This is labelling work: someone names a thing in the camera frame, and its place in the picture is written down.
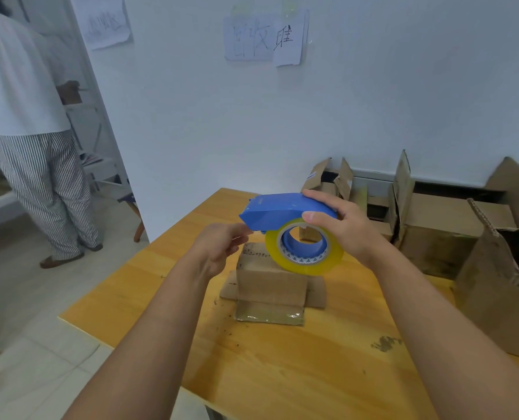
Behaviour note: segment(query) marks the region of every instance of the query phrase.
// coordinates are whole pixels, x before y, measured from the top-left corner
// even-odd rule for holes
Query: white shirt
[[[0,135],[70,129],[55,89],[64,71],[43,36],[0,14]]]

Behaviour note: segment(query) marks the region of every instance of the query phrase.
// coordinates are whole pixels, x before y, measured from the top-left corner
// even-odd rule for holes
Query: tape roll
[[[322,239],[317,243],[302,243],[290,235],[299,226],[317,230]],[[297,218],[284,224],[278,230],[265,233],[265,246],[271,258],[291,273],[323,275],[335,267],[343,257],[343,249],[333,234],[325,228],[307,224]]]

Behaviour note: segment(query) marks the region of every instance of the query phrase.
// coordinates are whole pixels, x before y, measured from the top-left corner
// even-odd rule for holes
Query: forearm
[[[518,418],[519,368],[396,248],[369,265],[443,419]]]
[[[64,419],[169,418],[207,283],[199,262],[183,257]]]

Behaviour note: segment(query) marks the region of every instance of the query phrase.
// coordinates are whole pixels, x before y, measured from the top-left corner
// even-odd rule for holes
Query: paper sign
[[[222,27],[227,60],[272,60],[277,15],[226,17]]]
[[[131,34],[123,0],[71,0],[82,38],[95,50],[125,42]]]
[[[305,25],[305,13],[305,10],[299,10],[295,14],[284,14],[275,22],[273,63],[276,67],[300,64],[304,29],[308,29]]]

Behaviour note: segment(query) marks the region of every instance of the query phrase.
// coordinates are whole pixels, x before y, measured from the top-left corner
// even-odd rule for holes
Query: shoe
[[[98,252],[99,250],[102,250],[104,248],[104,245],[102,243],[100,243],[99,245],[96,245],[94,247],[89,247],[89,246],[86,246],[84,243],[80,243],[81,246],[84,246],[86,247],[88,250],[92,251],[92,252]]]
[[[68,264],[69,262],[81,259],[83,256],[84,254],[80,254],[71,259],[53,259],[51,256],[48,256],[42,262],[40,262],[40,267],[43,269],[59,267],[60,265]]]

